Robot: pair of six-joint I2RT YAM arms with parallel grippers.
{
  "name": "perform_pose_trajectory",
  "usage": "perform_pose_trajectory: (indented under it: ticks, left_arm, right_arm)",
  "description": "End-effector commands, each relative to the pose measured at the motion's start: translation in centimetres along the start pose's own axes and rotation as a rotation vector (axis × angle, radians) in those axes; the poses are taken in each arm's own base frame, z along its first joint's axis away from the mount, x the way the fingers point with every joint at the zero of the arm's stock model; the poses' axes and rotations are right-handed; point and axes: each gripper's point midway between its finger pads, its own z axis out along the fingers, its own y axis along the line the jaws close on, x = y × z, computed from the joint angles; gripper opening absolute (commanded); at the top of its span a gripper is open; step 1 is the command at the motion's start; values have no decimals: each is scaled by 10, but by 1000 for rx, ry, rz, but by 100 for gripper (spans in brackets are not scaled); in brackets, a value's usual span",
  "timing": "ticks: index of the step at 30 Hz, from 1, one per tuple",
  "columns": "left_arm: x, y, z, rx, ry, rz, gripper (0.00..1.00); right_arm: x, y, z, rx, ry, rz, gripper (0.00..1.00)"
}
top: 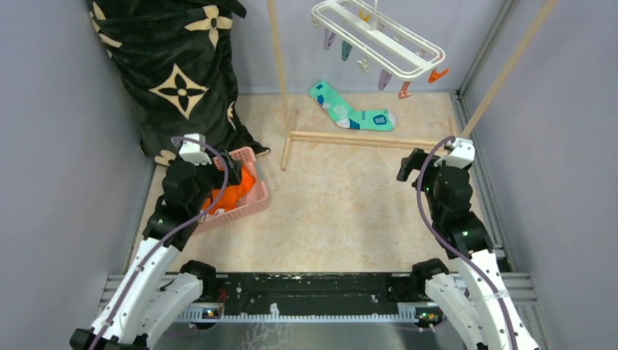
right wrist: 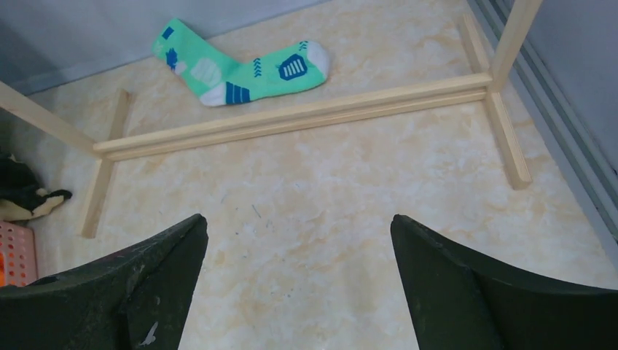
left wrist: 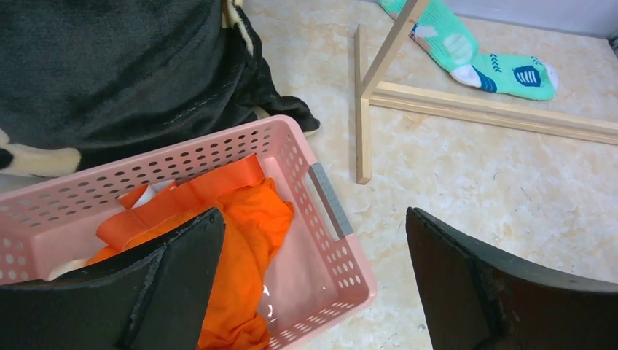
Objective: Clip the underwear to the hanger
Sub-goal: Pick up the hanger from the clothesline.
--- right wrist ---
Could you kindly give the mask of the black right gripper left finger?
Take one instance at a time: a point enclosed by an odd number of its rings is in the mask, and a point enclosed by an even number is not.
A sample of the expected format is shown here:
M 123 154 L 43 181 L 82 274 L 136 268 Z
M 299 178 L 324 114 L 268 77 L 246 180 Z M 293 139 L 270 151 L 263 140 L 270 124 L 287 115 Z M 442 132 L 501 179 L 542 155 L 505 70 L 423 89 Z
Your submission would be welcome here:
M 1 288 L 3 349 L 177 349 L 208 246 L 195 214 L 24 287 Z

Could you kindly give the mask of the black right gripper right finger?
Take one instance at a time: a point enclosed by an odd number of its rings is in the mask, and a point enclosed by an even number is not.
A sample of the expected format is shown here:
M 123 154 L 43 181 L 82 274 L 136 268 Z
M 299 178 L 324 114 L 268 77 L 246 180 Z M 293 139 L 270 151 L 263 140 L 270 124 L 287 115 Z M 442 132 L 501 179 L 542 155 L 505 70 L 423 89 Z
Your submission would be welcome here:
M 617 291 L 517 268 L 397 214 L 390 227 L 421 349 L 615 349 Z

